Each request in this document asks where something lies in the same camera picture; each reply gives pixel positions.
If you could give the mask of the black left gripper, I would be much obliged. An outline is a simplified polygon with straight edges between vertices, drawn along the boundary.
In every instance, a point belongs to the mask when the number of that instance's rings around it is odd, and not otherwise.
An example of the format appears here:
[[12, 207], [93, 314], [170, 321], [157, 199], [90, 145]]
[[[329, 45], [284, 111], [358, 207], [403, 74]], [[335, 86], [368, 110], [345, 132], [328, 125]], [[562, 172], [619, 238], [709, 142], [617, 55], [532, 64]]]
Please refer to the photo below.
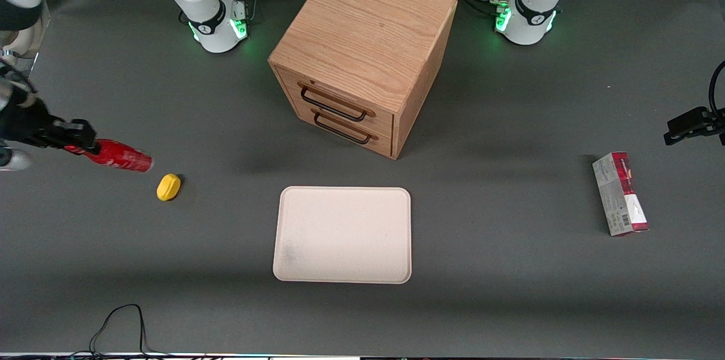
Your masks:
[[664, 134], [664, 143], [672, 146], [689, 138], [715, 135], [722, 146], [725, 146], [724, 108], [712, 112], [706, 107], [699, 106], [668, 121], [668, 131]]

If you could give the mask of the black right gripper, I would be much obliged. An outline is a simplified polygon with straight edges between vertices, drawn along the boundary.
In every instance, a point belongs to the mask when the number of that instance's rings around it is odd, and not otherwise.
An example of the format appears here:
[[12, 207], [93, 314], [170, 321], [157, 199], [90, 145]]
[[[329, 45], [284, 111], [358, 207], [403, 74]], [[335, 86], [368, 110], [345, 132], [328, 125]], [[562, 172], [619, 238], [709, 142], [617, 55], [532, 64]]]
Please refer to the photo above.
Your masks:
[[[49, 126], [54, 132], [43, 132]], [[1, 112], [1, 138], [36, 148], [66, 149], [98, 155], [101, 145], [96, 131], [81, 118], [65, 122], [49, 113], [43, 100], [32, 94], [12, 94]]]

